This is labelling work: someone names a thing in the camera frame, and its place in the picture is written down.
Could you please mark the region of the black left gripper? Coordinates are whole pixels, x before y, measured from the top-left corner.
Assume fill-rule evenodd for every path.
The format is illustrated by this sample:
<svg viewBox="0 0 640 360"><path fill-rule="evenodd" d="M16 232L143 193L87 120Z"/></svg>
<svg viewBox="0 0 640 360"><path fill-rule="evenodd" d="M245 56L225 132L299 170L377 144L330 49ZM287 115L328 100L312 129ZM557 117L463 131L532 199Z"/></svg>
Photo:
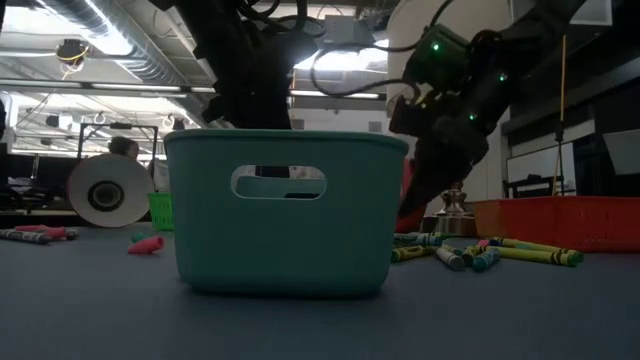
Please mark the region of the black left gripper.
<svg viewBox="0 0 640 360"><path fill-rule="evenodd" d="M286 55L258 57L243 77L217 81L202 117L210 123L223 119L240 129L290 129L287 97L292 59Z"/></svg>

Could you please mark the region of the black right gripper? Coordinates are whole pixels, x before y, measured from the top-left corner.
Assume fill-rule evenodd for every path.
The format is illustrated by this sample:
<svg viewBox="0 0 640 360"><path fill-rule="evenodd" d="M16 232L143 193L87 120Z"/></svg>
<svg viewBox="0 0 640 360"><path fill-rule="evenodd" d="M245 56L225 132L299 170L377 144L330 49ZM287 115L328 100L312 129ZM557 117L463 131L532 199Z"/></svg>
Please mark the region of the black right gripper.
<svg viewBox="0 0 640 360"><path fill-rule="evenodd" d="M486 155L487 135L495 130L516 80L508 62L522 41L517 30L482 30L469 41L467 73L459 92L442 93L428 84L407 82L430 89L412 97L395 97L390 130L420 137L399 218L463 181Z"/></svg>

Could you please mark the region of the teal plastic bin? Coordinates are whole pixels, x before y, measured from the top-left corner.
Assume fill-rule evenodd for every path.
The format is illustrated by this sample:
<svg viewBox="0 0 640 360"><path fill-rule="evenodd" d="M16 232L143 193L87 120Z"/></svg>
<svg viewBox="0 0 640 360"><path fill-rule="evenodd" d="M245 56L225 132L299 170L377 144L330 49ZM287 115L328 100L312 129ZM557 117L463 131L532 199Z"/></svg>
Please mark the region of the teal plastic bin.
<svg viewBox="0 0 640 360"><path fill-rule="evenodd" d="M407 144L362 132L195 129L164 140L180 278L214 293L359 297L390 266ZM242 196L245 165L307 166Z"/></svg>

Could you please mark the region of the blue crayon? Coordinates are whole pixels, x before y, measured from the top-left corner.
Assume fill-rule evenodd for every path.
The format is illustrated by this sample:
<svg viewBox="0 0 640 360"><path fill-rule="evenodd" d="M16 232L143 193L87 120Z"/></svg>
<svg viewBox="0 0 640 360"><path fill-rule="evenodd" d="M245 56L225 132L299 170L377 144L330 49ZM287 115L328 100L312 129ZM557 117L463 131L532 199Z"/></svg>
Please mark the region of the blue crayon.
<svg viewBox="0 0 640 360"><path fill-rule="evenodd" d="M476 272L483 272L490 269L500 260L500 252L496 249L489 249L474 257L472 269Z"/></svg>
<svg viewBox="0 0 640 360"><path fill-rule="evenodd" d="M440 233L412 232L406 234L396 233L394 243L399 246L436 246L442 245L443 236Z"/></svg>

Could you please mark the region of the gray ceiling box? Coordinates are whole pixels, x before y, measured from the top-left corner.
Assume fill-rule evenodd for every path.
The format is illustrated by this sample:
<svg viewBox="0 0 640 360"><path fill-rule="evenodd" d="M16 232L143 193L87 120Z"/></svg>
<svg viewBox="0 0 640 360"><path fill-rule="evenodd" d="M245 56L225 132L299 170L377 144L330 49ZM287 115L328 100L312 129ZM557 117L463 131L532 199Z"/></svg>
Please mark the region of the gray ceiling box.
<svg viewBox="0 0 640 360"><path fill-rule="evenodd" d="M366 23L357 20L354 16L326 15L324 27L326 33L323 36L323 41L325 43L371 42L371 33Z"/></svg>

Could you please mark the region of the long ceiling light bar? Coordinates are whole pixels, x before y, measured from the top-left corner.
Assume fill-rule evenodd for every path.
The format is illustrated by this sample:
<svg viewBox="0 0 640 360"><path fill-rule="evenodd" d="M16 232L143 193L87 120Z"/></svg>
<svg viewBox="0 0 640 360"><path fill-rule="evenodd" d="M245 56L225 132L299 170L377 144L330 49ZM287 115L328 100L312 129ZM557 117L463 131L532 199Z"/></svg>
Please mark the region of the long ceiling light bar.
<svg viewBox="0 0 640 360"><path fill-rule="evenodd" d="M143 96L178 96L182 94L214 95L217 93L213 87L202 86L144 85L14 78L0 78L0 88L11 91L33 90L34 92L67 92L70 94L80 94L82 91L110 91L133 93Z"/></svg>

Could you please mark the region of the black tripod stand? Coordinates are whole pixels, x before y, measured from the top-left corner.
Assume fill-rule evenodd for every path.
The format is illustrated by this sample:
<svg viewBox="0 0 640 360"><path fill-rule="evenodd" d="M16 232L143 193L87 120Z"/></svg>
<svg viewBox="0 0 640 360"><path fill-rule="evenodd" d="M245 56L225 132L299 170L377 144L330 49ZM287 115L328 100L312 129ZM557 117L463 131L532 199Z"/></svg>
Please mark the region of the black tripod stand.
<svg viewBox="0 0 640 360"><path fill-rule="evenodd" d="M567 35L562 37L561 43L561 77L560 77L560 97L559 97L559 121L555 130L556 141L556 161L554 175L551 183L552 195L563 196L565 194L564 181L559 178L564 177L562 145L564 141L564 119L565 119L565 99L566 99L566 62L567 62Z"/></svg>

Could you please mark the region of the yellow-green crayon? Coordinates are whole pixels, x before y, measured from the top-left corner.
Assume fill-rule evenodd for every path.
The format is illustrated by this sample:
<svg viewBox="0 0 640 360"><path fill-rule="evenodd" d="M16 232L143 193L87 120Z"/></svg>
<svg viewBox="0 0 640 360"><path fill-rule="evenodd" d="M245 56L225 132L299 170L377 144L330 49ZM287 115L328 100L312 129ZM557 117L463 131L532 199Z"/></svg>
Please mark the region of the yellow-green crayon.
<svg viewBox="0 0 640 360"><path fill-rule="evenodd" d="M566 253L566 254L575 253L575 250L572 250L572 249L560 248L560 247L555 247L550 245L520 241L517 239L503 238L503 237L492 237L489 239L489 243L492 246L521 248L521 249L545 251L545 252L551 252L551 253Z"/></svg>
<svg viewBox="0 0 640 360"><path fill-rule="evenodd" d="M477 246L480 253L497 251L502 258L538 262L559 266L577 267L581 261L573 254L560 252L546 252L538 250L526 250L518 248L497 247L497 246Z"/></svg>

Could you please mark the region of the red plastic basket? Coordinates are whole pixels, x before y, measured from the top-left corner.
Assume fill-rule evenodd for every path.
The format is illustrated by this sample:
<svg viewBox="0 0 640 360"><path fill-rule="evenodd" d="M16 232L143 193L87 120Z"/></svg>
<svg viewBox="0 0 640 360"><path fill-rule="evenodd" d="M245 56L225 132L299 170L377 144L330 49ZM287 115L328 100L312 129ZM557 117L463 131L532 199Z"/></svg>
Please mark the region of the red plastic basket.
<svg viewBox="0 0 640 360"><path fill-rule="evenodd" d="M550 196L475 202L481 237L591 253L640 253L640 197Z"/></svg>

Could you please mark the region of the person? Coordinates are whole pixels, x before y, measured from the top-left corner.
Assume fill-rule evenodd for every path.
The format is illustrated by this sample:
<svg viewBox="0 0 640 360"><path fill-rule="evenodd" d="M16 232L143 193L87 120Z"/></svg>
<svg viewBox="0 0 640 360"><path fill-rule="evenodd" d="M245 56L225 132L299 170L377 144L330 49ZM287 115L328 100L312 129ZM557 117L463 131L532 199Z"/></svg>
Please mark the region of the person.
<svg viewBox="0 0 640 360"><path fill-rule="evenodd" d="M112 154L126 156L134 160L137 160L139 156L138 143L126 137L113 137L108 148L109 152ZM150 161L147 166L147 171L151 175L155 189L158 192L170 191L169 169L165 160L155 158Z"/></svg>

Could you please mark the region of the white shade table lamp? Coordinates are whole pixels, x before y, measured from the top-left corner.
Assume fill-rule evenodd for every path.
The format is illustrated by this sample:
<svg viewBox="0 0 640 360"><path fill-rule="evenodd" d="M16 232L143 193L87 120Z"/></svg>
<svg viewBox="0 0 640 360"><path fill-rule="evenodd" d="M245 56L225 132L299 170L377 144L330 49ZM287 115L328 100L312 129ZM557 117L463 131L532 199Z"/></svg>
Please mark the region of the white shade table lamp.
<svg viewBox="0 0 640 360"><path fill-rule="evenodd" d="M401 0L391 14L387 37L391 47L415 43L444 0ZM455 0L439 17L439 22L458 35L471 39L483 29L501 30L511 24L508 0ZM502 181L505 175L504 158L508 146L499 130L488 137L489 151L474 166L463 182L462 190L471 203L503 197ZM424 215L431 215L443 206L436 198L414 214L396 224L400 233L418 231Z"/></svg>

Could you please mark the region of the green plastic basket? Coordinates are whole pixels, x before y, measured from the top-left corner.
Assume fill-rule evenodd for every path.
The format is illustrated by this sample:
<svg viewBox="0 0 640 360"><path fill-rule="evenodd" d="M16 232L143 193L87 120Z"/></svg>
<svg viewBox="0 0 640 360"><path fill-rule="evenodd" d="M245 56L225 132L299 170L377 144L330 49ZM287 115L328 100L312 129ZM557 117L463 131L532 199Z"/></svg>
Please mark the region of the green plastic basket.
<svg viewBox="0 0 640 360"><path fill-rule="evenodd" d="M173 230L170 193L154 192L147 195L152 226L158 231Z"/></svg>

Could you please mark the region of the gray panel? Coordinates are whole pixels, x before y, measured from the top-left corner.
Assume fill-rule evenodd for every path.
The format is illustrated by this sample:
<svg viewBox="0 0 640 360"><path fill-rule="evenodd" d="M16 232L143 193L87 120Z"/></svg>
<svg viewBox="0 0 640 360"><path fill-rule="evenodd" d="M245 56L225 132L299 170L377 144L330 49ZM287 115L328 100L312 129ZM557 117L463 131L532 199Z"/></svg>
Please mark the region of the gray panel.
<svg viewBox="0 0 640 360"><path fill-rule="evenodd" d="M640 174L640 129L603 135L616 175Z"/></svg>

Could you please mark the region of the red desk lamp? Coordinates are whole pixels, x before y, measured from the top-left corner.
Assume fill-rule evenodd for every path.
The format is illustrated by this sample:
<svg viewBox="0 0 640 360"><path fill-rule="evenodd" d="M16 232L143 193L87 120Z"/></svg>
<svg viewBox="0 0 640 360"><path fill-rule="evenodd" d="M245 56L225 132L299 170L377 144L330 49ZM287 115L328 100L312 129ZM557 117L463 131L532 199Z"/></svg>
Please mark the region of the red desk lamp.
<svg viewBox="0 0 640 360"><path fill-rule="evenodd" d="M248 164L241 156L168 158L172 226L177 239L258 241L387 237L394 231L404 158L305 159L323 173L320 180L248 176L234 179ZM71 172L67 196L84 220L119 228L151 208L151 175L123 155L84 159Z"/></svg>

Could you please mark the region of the pink crayon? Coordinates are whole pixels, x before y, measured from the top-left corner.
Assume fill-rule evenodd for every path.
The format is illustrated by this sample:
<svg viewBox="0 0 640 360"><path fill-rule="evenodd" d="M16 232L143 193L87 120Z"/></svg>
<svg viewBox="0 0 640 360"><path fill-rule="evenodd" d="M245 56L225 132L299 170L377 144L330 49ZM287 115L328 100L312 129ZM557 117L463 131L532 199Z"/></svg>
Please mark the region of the pink crayon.
<svg viewBox="0 0 640 360"><path fill-rule="evenodd" d="M17 231L43 233L54 240L67 238L67 230L64 227L49 227L46 225L23 225L15 227Z"/></svg>

